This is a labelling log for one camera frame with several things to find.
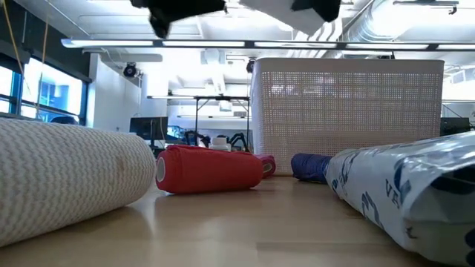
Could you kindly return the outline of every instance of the wooden table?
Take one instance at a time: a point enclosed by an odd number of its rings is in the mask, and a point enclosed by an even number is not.
[[[327,185],[166,196],[0,248],[1,267],[433,266],[399,248]]]

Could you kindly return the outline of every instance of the white laundry basket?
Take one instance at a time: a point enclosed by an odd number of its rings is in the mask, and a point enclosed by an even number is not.
[[[347,148],[439,135],[443,61],[259,59],[252,77],[256,154],[291,174],[296,153],[333,156]]]

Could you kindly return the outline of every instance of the red cylinder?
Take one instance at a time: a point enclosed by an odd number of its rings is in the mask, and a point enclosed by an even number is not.
[[[157,186],[173,194],[246,190],[261,182],[262,162],[249,153],[172,145],[157,159]]]

